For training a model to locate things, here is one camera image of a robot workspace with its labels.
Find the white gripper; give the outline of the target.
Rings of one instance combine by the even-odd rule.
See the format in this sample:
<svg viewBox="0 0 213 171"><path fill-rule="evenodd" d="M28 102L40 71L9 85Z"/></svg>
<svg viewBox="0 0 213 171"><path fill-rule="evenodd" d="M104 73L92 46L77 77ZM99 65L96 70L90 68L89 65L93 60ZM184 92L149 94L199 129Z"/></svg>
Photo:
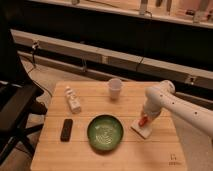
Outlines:
<svg viewBox="0 0 213 171"><path fill-rule="evenodd" d="M154 105L143 106L143 113L151 120L155 120L161 113L161 108Z"/></svg>

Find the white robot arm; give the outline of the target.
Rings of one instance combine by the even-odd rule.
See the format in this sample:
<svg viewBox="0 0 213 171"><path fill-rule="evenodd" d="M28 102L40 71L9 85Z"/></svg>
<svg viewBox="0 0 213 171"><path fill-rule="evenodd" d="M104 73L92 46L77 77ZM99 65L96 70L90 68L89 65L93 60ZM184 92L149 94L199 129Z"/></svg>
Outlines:
<svg viewBox="0 0 213 171"><path fill-rule="evenodd" d="M147 100L143 105L139 126L151 124L165 108L213 138L213 111L184 101L174 93L175 86L169 80L148 87L145 90Z"/></svg>

